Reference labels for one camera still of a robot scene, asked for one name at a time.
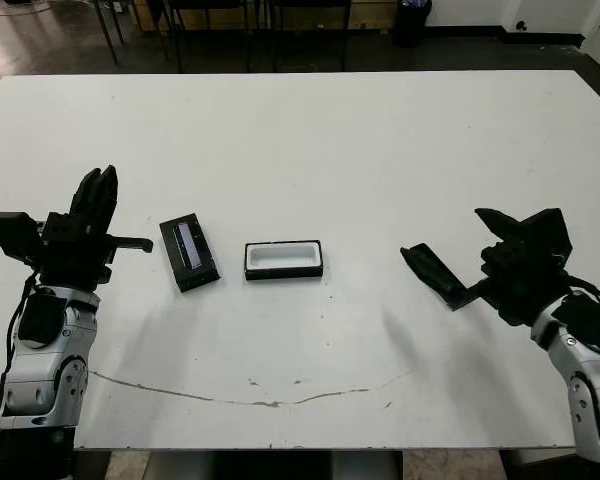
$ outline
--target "chair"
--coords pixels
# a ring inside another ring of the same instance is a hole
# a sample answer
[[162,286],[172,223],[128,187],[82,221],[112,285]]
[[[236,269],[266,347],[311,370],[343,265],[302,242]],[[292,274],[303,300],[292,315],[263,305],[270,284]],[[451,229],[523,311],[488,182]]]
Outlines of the chair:
[[284,9],[291,8],[344,8],[344,17],[342,23],[342,33],[344,39],[342,42],[342,53],[340,58],[340,68],[342,71],[346,68],[347,60],[347,40],[349,38],[349,17],[351,16],[352,0],[268,0],[271,17],[271,31],[273,42],[272,68],[274,72],[278,71],[277,65],[277,45],[276,45],[276,7],[280,9],[280,30],[284,31]]
[[[138,17],[138,10],[136,9],[135,3],[131,0],[131,4],[133,5],[133,12],[136,16],[136,20],[138,22],[138,28],[142,31],[142,25],[140,23],[140,17]],[[164,39],[162,38],[162,34],[160,33],[160,27],[158,23],[160,22],[160,18],[164,15],[164,19],[167,22],[167,31],[173,32],[173,27],[171,20],[169,19],[169,14],[167,13],[167,7],[162,0],[147,0],[147,8],[149,9],[149,16],[151,17],[151,21],[153,22],[153,26],[156,31],[156,35],[158,36],[158,41],[160,42],[160,47],[162,47],[162,51],[164,52],[164,58],[169,60],[169,50],[165,44]]]
[[169,8],[171,10],[171,25],[175,32],[174,41],[176,44],[176,58],[178,59],[178,73],[183,72],[182,56],[180,54],[180,42],[178,27],[176,26],[175,15],[178,16],[180,26],[184,30],[184,20],[181,10],[204,10],[207,20],[207,29],[211,30],[211,19],[209,10],[224,10],[230,8],[243,8],[244,12],[244,40],[245,40],[245,70],[251,71],[251,50],[249,47],[249,16],[247,11],[247,0],[170,0]]
[[[118,32],[118,38],[120,39],[120,43],[124,45],[124,38],[122,38],[122,31],[120,30],[120,24],[118,23],[118,17],[116,16],[116,11],[113,6],[113,0],[106,0],[107,6],[111,11],[111,16],[113,17],[113,23],[116,26],[116,30]],[[118,65],[118,57],[116,56],[116,52],[113,49],[113,44],[111,43],[111,37],[109,36],[109,31],[107,30],[107,26],[104,22],[104,18],[102,16],[102,11],[100,10],[100,3],[98,0],[94,2],[96,15],[98,16],[98,20],[100,21],[100,27],[102,28],[102,33],[104,34],[104,38],[107,41],[107,45],[109,46],[109,51],[111,52],[111,57],[113,58],[113,63]],[[142,31],[142,26],[140,23],[140,15],[138,14],[138,8],[133,0],[130,0],[131,8],[133,9],[133,14],[136,17],[136,22],[138,23],[138,29]],[[167,15],[167,9],[162,2],[162,0],[147,0],[147,7],[149,9],[149,14],[151,16],[151,20],[153,21],[153,25],[156,29],[156,33],[158,35],[158,40],[160,41],[160,46],[164,51],[164,56],[167,60],[169,60],[169,50],[167,49],[164,40],[162,39],[162,35],[160,35],[160,29],[158,28],[158,22],[160,21],[160,17],[164,14],[165,19],[167,21],[167,25],[169,30],[171,29],[171,22],[169,20],[169,15]]]

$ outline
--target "chair leg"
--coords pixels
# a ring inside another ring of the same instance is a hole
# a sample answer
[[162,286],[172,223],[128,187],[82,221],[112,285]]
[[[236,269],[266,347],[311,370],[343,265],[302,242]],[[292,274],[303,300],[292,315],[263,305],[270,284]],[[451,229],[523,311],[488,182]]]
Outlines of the chair leg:
[[244,12],[244,47],[245,47],[245,70],[251,73],[251,46],[249,45],[249,11],[247,9],[247,0],[242,0]]
[[351,2],[347,2],[344,7],[344,20],[342,23],[342,33],[344,39],[342,42],[342,58],[340,59],[340,69],[344,72],[347,69],[347,42],[349,40],[349,17],[351,16]]
[[116,57],[116,51],[113,49],[113,44],[111,43],[111,37],[109,37],[109,31],[107,30],[107,25],[104,23],[104,18],[102,17],[102,11],[100,10],[100,2],[95,0],[93,2],[96,15],[98,16],[98,21],[100,22],[100,27],[102,28],[102,33],[104,35],[104,39],[107,41],[107,45],[109,46],[109,51],[111,52],[111,57],[113,58],[113,63],[118,65],[118,57]]
[[186,27],[184,26],[184,18],[182,18],[182,13],[180,13],[180,9],[176,10],[176,13],[178,14],[178,20],[180,21],[180,26],[182,27],[182,31],[186,31]]
[[277,63],[277,54],[278,48],[276,45],[276,5],[275,0],[269,1],[269,19],[271,20],[271,43],[272,43],[272,52],[271,52],[271,69],[274,72],[278,71],[278,63]]
[[136,17],[136,23],[138,24],[138,30],[142,32],[142,24],[140,23],[140,15],[138,15],[138,7],[136,7],[136,2],[131,0],[131,8],[133,9],[133,16]]
[[169,61],[169,49],[167,48],[167,45],[164,43],[164,38],[162,38],[162,33],[160,33],[160,26],[158,25],[158,21],[155,18],[153,18],[153,15],[151,15],[151,19],[153,20],[153,26],[156,29],[156,35],[158,35],[158,41],[160,42],[160,48],[162,48],[162,51],[164,52],[164,58],[168,62]]
[[182,19],[181,15],[180,15],[180,10],[176,10],[175,8],[171,8],[171,25],[173,26],[173,43],[175,43],[176,46],[176,59],[177,59],[177,63],[178,63],[178,73],[182,73],[183,69],[182,69],[182,56],[180,55],[180,33],[179,33],[179,28],[176,25],[176,12],[178,14],[178,17],[180,19]]
[[253,0],[253,10],[256,17],[256,31],[260,31],[260,0]]
[[111,16],[113,17],[113,23],[115,24],[116,30],[118,31],[118,38],[120,39],[120,43],[124,45],[124,38],[122,38],[122,31],[120,31],[120,24],[118,23],[116,9],[113,7],[113,0],[107,0],[107,5],[109,5],[109,10],[111,10]]
[[164,15],[164,19],[167,21],[167,29],[169,33],[173,31],[173,24],[171,23],[171,19],[169,18],[169,12],[167,12],[167,7],[165,4],[162,4],[162,15]]

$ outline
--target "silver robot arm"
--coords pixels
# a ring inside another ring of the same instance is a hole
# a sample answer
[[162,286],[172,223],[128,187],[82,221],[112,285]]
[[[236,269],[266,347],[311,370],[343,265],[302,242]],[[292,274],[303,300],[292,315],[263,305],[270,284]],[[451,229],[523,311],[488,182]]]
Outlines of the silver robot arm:
[[[88,383],[100,299],[118,248],[150,252],[147,239],[107,234],[116,207],[115,168],[87,174],[68,214],[35,222],[0,213],[0,246],[33,268],[7,332],[0,378],[0,480],[69,478]],[[40,275],[40,284],[36,285]]]
[[[587,296],[577,290],[573,295]],[[578,340],[554,316],[569,301],[563,297],[545,309],[531,329],[531,339],[546,348],[567,384],[576,453],[600,464],[600,349]]]
[[482,298],[511,326],[531,328],[567,384],[576,451],[600,479],[600,290],[569,275],[572,251],[562,212],[543,210],[517,221],[477,209],[499,237],[482,250],[486,278],[467,288],[425,244],[401,249],[416,276],[452,310]]

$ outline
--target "wall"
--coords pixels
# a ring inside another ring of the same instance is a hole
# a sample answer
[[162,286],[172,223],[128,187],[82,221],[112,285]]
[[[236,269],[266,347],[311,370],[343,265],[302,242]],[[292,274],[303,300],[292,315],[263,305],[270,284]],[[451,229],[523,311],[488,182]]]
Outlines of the wall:
[[600,0],[508,0],[502,26],[515,32],[516,23],[522,20],[529,33],[580,33],[586,36],[599,12]]
[[433,0],[427,25],[500,25],[509,0]]

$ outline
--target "table surface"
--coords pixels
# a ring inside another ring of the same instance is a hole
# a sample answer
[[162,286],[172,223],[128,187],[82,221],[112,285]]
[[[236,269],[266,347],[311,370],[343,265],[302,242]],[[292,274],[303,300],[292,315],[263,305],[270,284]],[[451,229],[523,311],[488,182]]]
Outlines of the table surface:
[[[573,444],[526,327],[449,312],[405,265],[426,241],[467,284],[473,213],[563,209],[600,287],[600,98],[573,72],[14,77],[0,210],[68,210],[115,164],[120,251],[76,436],[86,448]],[[181,294],[158,224],[195,212],[221,280]],[[246,282],[244,244],[319,239],[322,279]],[[0,251],[0,372],[28,270]]]

